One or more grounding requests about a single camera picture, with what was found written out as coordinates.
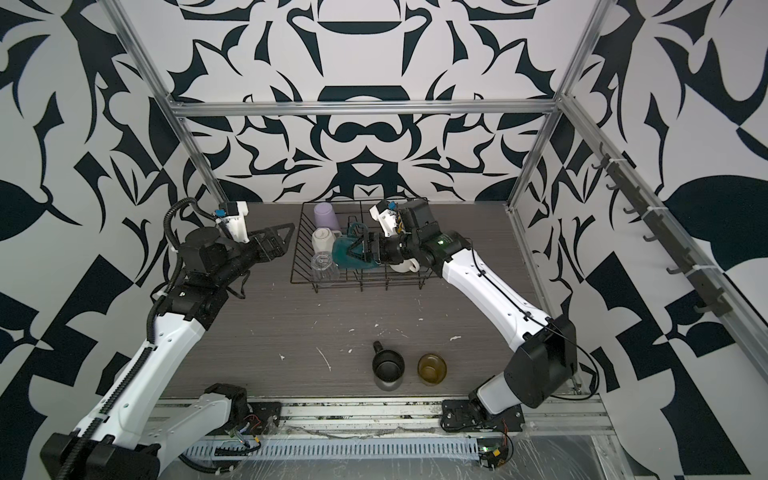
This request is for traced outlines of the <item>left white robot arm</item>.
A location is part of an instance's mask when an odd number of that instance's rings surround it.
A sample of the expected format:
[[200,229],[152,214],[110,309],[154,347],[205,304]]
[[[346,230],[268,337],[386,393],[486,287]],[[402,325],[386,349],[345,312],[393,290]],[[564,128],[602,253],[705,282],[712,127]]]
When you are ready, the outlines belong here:
[[69,434],[56,433],[40,457],[52,479],[157,479],[206,434],[240,434],[250,413],[245,389],[217,383],[152,431],[150,416],[192,348],[230,297],[245,293],[253,266],[287,254],[294,223],[249,230],[248,206],[224,202],[213,212],[188,197],[163,217],[177,255],[167,285],[147,315],[146,338],[96,406]]

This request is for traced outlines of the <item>cream mug green handle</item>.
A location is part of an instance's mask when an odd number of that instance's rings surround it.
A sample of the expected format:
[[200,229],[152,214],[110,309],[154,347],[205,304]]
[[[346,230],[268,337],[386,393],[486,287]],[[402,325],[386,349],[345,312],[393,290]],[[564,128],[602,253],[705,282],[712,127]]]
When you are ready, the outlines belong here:
[[379,234],[366,224],[354,222],[334,241],[331,256],[340,269],[369,270],[381,264]]

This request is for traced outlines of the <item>lavender plastic cup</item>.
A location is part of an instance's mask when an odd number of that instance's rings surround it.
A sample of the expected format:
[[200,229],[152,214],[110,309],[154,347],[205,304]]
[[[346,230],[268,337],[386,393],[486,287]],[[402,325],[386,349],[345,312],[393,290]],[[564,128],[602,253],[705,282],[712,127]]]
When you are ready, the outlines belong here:
[[313,207],[313,216],[314,223],[317,228],[327,228],[331,231],[341,230],[341,226],[332,203],[321,202],[315,204]]

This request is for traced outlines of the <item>clear glass cup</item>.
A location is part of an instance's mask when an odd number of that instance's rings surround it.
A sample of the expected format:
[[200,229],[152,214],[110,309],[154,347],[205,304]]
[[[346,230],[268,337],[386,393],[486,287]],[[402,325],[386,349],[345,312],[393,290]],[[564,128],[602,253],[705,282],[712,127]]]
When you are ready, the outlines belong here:
[[315,283],[332,283],[340,278],[339,267],[329,251],[315,253],[311,258],[310,268]]

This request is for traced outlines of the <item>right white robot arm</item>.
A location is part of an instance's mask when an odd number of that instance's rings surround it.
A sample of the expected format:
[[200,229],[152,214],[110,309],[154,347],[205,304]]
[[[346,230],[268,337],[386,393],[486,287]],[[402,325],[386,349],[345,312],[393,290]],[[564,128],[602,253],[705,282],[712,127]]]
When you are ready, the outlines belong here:
[[381,200],[369,213],[377,229],[349,225],[334,242],[334,262],[355,270],[427,268],[465,295],[510,348],[505,369],[470,394],[476,415],[493,418],[519,405],[537,408],[577,374],[583,350],[573,322],[551,317],[507,285],[469,239],[440,227],[427,200],[401,205]]

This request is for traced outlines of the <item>red and white mug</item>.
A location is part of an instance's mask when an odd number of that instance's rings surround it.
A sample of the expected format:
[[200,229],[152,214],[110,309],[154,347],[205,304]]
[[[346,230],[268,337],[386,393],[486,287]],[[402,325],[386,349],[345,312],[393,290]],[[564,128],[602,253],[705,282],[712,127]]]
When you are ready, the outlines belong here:
[[420,270],[421,266],[419,262],[412,258],[404,260],[401,263],[398,264],[392,264],[390,268],[400,274],[406,274],[406,273],[416,273]]

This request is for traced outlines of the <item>black wire dish rack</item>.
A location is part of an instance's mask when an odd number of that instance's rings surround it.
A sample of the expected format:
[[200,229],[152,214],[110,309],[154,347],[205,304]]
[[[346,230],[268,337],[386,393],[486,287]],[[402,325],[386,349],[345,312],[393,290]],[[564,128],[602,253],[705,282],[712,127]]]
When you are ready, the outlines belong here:
[[360,291],[367,287],[390,289],[399,286],[414,286],[418,289],[434,277],[427,267],[416,271],[396,271],[391,265],[381,262],[383,255],[375,251],[373,240],[383,235],[380,225],[372,218],[370,208],[373,201],[347,200],[331,204],[341,229],[334,234],[341,247],[349,250],[350,256],[343,258],[341,248],[332,249],[329,256],[338,271],[325,274],[319,271],[323,263],[315,258],[312,237],[318,229],[315,221],[315,202],[301,205],[293,249],[290,282],[305,285],[314,292],[329,288],[355,288]]

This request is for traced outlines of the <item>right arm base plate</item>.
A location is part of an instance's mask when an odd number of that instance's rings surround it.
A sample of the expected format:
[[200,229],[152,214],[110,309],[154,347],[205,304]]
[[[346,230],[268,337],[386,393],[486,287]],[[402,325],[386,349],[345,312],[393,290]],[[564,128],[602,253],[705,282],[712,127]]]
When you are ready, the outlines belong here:
[[443,400],[440,428],[448,433],[521,432],[525,417],[520,406],[500,414],[488,413],[477,400]]

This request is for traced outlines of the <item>white ceramic mug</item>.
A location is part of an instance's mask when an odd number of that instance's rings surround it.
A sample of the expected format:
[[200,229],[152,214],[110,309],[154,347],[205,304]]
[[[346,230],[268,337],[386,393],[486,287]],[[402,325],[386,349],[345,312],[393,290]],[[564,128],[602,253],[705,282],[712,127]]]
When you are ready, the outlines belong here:
[[311,237],[311,244],[315,254],[328,253],[331,254],[334,248],[335,241],[341,236],[339,230],[332,230],[327,227],[319,227],[313,231]]

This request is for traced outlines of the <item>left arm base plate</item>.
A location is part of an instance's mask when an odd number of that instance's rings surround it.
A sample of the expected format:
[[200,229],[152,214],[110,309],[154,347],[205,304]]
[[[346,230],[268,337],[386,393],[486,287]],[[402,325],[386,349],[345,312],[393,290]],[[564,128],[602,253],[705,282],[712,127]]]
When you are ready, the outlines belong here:
[[283,404],[279,401],[250,402],[237,431],[241,435],[259,436],[277,431],[281,425]]

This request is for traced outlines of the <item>black mug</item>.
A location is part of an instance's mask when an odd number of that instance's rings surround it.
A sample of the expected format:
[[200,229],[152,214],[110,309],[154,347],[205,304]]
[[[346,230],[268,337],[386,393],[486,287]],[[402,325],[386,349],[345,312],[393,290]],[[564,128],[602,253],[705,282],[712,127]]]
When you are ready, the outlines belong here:
[[373,343],[373,349],[372,371],[376,385],[388,392],[398,389],[405,371],[403,356],[392,349],[386,349],[380,341]]

